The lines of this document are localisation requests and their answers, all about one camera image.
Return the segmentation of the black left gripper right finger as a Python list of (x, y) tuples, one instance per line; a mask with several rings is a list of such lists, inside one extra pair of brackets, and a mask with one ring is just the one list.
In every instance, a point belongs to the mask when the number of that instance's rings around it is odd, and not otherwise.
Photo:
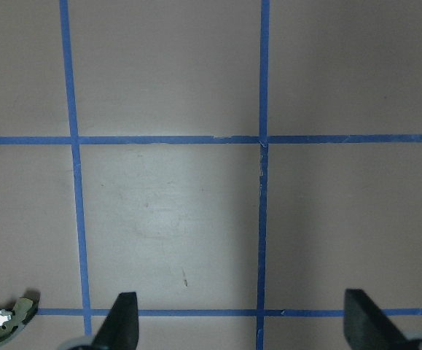
[(408, 340), (362, 289), (344, 294), (343, 334), (350, 349), (408, 349)]

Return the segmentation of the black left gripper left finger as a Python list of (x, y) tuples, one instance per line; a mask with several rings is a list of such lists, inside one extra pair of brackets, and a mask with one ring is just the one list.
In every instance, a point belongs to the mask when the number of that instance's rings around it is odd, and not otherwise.
[(138, 340), (137, 294), (122, 292), (91, 342), (90, 349), (135, 350)]

